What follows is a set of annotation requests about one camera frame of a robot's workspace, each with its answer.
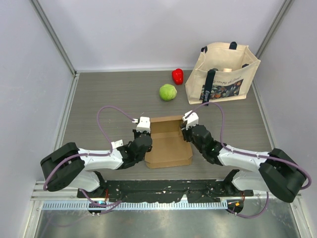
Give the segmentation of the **brown cardboard box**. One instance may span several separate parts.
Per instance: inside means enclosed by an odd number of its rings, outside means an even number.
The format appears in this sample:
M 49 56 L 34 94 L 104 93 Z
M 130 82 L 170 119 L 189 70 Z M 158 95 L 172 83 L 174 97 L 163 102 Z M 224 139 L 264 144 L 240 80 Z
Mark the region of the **brown cardboard box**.
M 152 150 L 145 156 L 150 169 L 187 166 L 192 164 L 191 144 L 183 139 L 182 116 L 151 118 Z

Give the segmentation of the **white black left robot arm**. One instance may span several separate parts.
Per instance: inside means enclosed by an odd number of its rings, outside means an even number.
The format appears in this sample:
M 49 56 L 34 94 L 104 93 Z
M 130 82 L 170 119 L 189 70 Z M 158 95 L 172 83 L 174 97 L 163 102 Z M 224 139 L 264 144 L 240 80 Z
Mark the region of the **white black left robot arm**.
M 69 142 L 44 157 L 41 162 L 45 177 L 44 191 L 55 192 L 66 187 L 82 189 L 95 198 L 102 197 L 106 182 L 100 169 L 122 170 L 143 161 L 151 151 L 153 140 L 149 130 L 133 130 L 134 140 L 113 142 L 112 150 L 85 150 Z

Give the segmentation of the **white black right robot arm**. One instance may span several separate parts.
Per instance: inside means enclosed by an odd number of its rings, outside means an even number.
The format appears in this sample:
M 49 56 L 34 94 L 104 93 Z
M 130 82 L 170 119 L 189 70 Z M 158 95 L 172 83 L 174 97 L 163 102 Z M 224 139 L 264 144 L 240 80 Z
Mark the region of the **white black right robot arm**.
M 182 123 L 182 135 L 211 164 L 232 166 L 225 178 L 224 191 L 234 196 L 244 190 L 272 193 L 281 201 L 291 203 L 302 189 L 308 175 L 282 150 L 253 152 L 238 150 L 213 139 L 204 125 Z

